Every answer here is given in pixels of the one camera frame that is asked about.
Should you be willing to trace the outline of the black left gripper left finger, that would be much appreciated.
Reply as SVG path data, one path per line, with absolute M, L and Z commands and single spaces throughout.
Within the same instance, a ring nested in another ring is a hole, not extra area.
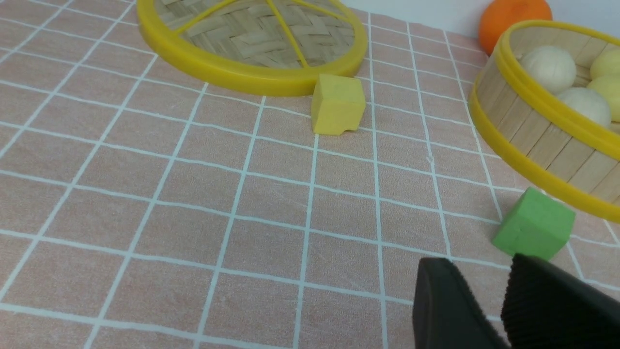
M 412 327 L 417 349 L 507 349 L 467 281 L 446 258 L 423 257 L 417 267 Z

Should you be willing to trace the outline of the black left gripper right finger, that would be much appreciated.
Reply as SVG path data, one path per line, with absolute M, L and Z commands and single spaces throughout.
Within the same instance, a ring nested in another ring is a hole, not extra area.
M 501 318 L 514 349 L 620 346 L 619 302 L 536 256 L 513 256 Z

